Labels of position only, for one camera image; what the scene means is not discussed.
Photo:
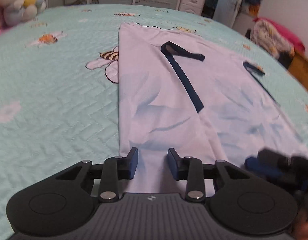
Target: bee print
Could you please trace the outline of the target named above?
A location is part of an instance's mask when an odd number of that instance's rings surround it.
[[[135,13],[117,13],[115,15],[117,15],[117,16],[134,16],[134,17],[138,16]]]
[[[190,29],[186,29],[186,28],[183,28],[183,27],[180,27],[180,26],[177,26],[176,29],[178,29],[179,31],[186,32],[186,33],[195,33],[196,32],[196,30],[192,31]]]
[[[106,60],[118,60],[118,52],[108,51],[108,52],[100,53],[100,57]]]
[[[243,44],[243,47],[247,50],[250,50],[250,46],[246,45],[246,44]]]
[[[59,41],[58,38],[53,36],[52,34],[43,34],[43,36],[39,38],[39,42],[45,44],[52,44],[56,43],[57,41]]]

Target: metal screw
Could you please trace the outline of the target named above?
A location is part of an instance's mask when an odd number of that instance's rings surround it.
[[[192,190],[192,191],[188,192],[187,195],[190,198],[196,198],[196,199],[202,198],[204,196],[203,192],[198,191],[198,190]]]
[[[100,197],[101,197],[102,199],[108,199],[108,200],[110,200],[110,199],[115,198],[115,197],[116,197],[116,194],[115,194],[114,192],[112,192],[112,191],[104,191],[104,192],[101,193]]]

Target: pink blanket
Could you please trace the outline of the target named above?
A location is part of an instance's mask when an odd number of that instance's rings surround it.
[[[300,52],[305,53],[304,44],[302,43],[300,38],[298,38],[289,29],[265,17],[259,17],[259,18],[257,17],[254,19],[254,22],[257,22],[259,20],[265,20],[265,21],[270,22],[284,38],[286,38],[291,44],[293,44],[295,49],[297,49]]]

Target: light blue bedspread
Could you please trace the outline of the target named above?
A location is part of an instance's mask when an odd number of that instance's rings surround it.
[[[196,30],[257,62],[266,73],[259,80],[308,146],[308,93],[270,55],[231,29],[142,6],[48,9],[0,35],[0,239],[12,234],[5,206],[14,193],[82,159],[101,163],[118,154],[118,85],[107,80],[103,68],[90,71],[85,65],[118,45],[122,22]],[[44,33],[58,41],[35,42]]]

